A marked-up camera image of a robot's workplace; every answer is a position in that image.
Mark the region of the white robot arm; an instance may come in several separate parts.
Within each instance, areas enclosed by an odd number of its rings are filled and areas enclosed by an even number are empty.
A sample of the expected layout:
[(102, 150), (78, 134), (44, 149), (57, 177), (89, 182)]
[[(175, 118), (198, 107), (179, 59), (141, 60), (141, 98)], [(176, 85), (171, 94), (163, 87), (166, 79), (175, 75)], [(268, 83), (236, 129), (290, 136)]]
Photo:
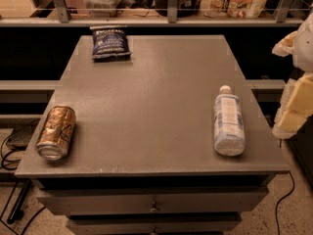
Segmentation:
[(313, 116), (313, 15), (277, 43), (272, 53), (292, 55), (293, 65), (303, 71), (301, 78), (290, 78), (285, 85), (272, 128), (276, 138), (289, 139)]

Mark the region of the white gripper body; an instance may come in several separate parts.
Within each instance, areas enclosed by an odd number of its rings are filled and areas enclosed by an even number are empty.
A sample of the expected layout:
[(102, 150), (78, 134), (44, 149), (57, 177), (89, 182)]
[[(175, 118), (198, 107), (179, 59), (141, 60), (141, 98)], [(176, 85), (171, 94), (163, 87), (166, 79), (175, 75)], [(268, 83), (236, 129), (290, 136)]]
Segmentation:
[(281, 39), (272, 49), (274, 55), (285, 57), (294, 54), (294, 42), (297, 31), (293, 31)]

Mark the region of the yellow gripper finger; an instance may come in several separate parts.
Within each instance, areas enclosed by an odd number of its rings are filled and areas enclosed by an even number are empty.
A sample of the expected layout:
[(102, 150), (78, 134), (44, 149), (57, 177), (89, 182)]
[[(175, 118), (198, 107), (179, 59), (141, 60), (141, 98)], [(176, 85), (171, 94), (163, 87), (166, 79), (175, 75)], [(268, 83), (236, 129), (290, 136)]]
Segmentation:
[(306, 73), (296, 83), (279, 122), (286, 131), (297, 132), (313, 115), (313, 74)]
[(283, 90), (283, 93), (282, 93), (282, 97), (281, 97), (281, 100), (280, 100), (280, 107), (279, 107), (279, 109), (276, 112), (276, 115), (275, 115), (275, 118), (274, 118), (274, 125), (273, 125), (273, 128), (272, 128), (272, 132), (273, 132), (274, 136), (277, 139), (289, 139), (289, 138), (291, 138), (294, 135), (294, 132), (283, 130), (279, 126), (279, 122), (280, 122), (280, 120), (281, 120), (281, 118), (283, 116), (283, 113), (284, 113), (284, 111), (286, 109), (287, 103), (288, 103), (288, 101), (289, 101), (289, 99), (291, 97), (292, 91), (293, 91), (293, 89), (295, 87), (295, 83), (296, 83), (296, 80), (290, 78), (288, 80), (288, 82), (285, 84), (285, 87), (284, 87), (284, 90)]

